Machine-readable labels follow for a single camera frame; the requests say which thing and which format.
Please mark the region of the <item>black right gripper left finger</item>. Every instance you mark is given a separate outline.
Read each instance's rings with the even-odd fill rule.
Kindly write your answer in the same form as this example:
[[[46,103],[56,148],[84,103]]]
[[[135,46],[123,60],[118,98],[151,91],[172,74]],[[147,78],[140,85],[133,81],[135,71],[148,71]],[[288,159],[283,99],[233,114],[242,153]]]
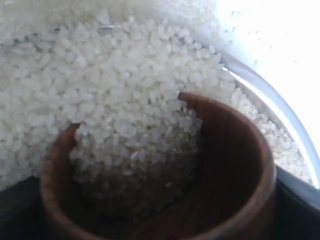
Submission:
[[[2,240],[49,240],[40,181],[29,177],[0,193]]]

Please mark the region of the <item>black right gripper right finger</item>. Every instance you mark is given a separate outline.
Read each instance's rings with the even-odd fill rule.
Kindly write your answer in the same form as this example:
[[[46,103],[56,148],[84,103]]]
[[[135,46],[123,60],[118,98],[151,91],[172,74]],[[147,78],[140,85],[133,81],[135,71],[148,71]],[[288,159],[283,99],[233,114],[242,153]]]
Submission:
[[[320,240],[320,190],[276,168],[275,240]]]

